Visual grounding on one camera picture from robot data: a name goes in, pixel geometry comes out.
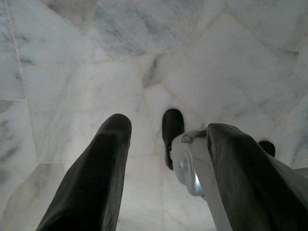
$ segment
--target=shoe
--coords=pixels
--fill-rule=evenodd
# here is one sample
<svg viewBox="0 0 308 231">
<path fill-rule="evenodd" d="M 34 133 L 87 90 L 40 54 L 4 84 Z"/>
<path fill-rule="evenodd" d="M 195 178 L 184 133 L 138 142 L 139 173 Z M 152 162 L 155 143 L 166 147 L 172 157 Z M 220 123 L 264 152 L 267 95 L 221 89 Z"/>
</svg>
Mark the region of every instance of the shoe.
<svg viewBox="0 0 308 231">
<path fill-rule="evenodd" d="M 179 110 L 169 109 L 164 113 L 162 133 L 166 150 L 166 165 L 170 170 L 173 170 L 172 160 L 170 157 L 172 141 L 178 135 L 184 133 L 184 119 L 182 113 Z"/>
<path fill-rule="evenodd" d="M 261 148 L 269 155 L 271 155 L 272 157 L 275 157 L 275 145 L 272 142 L 269 141 L 260 141 L 258 143 Z"/>
</svg>

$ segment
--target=foot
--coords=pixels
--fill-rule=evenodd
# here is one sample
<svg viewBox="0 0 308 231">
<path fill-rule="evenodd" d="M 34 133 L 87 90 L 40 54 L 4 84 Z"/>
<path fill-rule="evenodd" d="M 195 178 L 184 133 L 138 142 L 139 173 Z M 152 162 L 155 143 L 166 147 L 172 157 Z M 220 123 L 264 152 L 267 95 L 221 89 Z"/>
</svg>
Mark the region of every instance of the foot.
<svg viewBox="0 0 308 231">
<path fill-rule="evenodd" d="M 260 141 L 258 143 L 261 148 L 269 155 L 271 155 L 272 157 L 275 157 L 275 145 L 272 142 L 269 141 Z"/>
<path fill-rule="evenodd" d="M 182 113 L 177 109 L 169 109 L 164 113 L 162 123 L 163 140 L 166 148 L 166 165 L 173 170 L 170 152 L 172 149 L 172 141 L 178 135 L 184 133 L 184 120 Z"/>
</svg>

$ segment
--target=marble floor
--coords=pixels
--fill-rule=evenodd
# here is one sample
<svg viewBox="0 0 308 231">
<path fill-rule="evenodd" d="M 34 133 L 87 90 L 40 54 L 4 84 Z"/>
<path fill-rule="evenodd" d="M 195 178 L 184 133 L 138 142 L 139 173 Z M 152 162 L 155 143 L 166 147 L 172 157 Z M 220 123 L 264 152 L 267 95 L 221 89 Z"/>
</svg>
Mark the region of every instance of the marble floor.
<svg viewBox="0 0 308 231">
<path fill-rule="evenodd" d="M 161 118 L 229 123 L 308 167 L 307 0 L 0 0 L 0 230 L 33 231 L 114 113 L 132 122 L 117 231 L 215 231 Z"/>
</svg>

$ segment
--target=black shoe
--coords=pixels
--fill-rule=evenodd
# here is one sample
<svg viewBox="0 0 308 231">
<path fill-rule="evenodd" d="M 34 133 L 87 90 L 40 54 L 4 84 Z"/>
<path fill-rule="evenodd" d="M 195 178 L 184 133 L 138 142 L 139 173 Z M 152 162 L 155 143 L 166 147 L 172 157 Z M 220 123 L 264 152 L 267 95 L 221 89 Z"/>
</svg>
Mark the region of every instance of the black shoe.
<svg viewBox="0 0 308 231">
<path fill-rule="evenodd" d="M 184 119 L 179 110 L 169 109 L 164 113 L 162 132 L 166 148 L 166 165 L 170 170 L 173 170 L 172 160 L 170 158 L 172 141 L 178 135 L 184 133 Z"/>
<path fill-rule="evenodd" d="M 267 154 L 271 155 L 272 157 L 275 157 L 276 150 L 273 143 L 269 141 L 260 141 L 258 144 Z"/>
</svg>

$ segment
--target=floor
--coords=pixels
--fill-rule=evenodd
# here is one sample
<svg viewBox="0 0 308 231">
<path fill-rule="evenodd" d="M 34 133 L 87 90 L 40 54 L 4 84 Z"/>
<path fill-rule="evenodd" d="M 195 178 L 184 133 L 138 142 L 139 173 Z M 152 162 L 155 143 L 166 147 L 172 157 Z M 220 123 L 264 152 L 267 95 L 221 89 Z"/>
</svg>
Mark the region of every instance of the floor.
<svg viewBox="0 0 308 231">
<path fill-rule="evenodd" d="M 215 231 L 161 118 L 222 122 L 308 167 L 307 0 L 0 0 L 0 230 L 33 231 L 114 113 L 133 127 L 117 231 Z"/>
</svg>

